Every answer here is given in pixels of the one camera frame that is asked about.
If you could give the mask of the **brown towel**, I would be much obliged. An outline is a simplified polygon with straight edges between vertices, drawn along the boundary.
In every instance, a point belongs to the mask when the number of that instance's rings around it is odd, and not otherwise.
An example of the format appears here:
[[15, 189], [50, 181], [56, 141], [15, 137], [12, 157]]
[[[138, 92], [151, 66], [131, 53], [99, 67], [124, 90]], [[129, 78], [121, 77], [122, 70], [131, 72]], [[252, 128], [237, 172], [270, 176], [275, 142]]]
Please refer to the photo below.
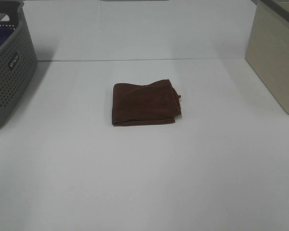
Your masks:
[[113, 87], [112, 125], [163, 125], [181, 115], [180, 95], [170, 80], [148, 85], [117, 83]]

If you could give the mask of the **grey perforated plastic basket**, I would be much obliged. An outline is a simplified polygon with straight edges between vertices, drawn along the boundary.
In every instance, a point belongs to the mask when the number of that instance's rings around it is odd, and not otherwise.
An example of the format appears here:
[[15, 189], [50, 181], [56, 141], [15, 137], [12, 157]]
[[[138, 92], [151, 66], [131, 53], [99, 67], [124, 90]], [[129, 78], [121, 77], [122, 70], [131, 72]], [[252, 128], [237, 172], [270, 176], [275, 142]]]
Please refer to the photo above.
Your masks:
[[0, 14], [9, 17], [0, 27], [16, 27], [16, 38], [0, 51], [0, 128], [21, 100], [37, 68], [37, 56], [22, 0], [0, 0]]

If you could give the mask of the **beige plastic bin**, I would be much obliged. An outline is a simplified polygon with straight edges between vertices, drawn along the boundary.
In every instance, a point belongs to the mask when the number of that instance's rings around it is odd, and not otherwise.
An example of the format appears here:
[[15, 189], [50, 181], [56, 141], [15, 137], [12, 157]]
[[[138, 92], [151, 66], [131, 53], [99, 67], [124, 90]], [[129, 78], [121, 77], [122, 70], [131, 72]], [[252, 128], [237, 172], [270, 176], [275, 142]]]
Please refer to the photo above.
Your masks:
[[289, 0], [260, 0], [245, 59], [289, 115]]

